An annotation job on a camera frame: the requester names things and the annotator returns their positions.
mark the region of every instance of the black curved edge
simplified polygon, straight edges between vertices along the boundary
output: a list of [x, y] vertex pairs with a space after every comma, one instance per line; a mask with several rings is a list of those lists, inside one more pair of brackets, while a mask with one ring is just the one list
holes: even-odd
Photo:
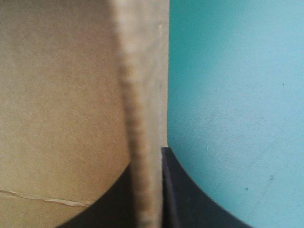
[[57, 228], [134, 228], [130, 167], [92, 206]]
[[164, 228], [251, 228], [209, 198], [187, 175], [171, 148], [161, 152]]

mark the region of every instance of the turquoise surface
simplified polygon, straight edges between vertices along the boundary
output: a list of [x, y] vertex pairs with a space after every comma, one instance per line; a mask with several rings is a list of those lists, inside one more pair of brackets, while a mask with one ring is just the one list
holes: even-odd
[[170, 23], [169, 146], [242, 221], [304, 227], [304, 1], [171, 0]]

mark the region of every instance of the scratch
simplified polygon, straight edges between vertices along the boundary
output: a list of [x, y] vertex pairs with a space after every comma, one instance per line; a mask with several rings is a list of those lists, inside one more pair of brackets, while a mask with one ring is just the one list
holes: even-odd
[[209, 123], [207, 123], [203, 129], [205, 129], [206, 127], [208, 127], [210, 124], [212, 124], [214, 121], [218, 120], [220, 118], [221, 115], [218, 115], [218, 117], [214, 118], [213, 120], [211, 120]]
[[225, 181], [225, 179], [222, 180], [222, 182], [217, 186], [217, 188], [213, 191], [213, 193], [211, 194], [211, 196], [213, 196], [213, 195], [219, 190], [220, 186], [221, 186], [222, 183]]

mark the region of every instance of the corrugated cardboard edge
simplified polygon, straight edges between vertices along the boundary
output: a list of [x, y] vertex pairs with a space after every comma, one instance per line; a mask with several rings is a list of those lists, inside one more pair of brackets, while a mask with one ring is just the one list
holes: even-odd
[[110, 0], [140, 228], [162, 219], [161, 147], [167, 145], [168, 0]]

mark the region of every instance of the dark speck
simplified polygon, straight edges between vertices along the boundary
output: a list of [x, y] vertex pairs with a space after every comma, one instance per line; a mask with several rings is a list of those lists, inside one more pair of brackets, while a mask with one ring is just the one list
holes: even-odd
[[273, 181], [273, 180], [274, 180], [274, 178], [275, 178], [275, 175], [274, 175], [274, 174], [272, 174], [272, 175], [269, 177], [269, 181]]

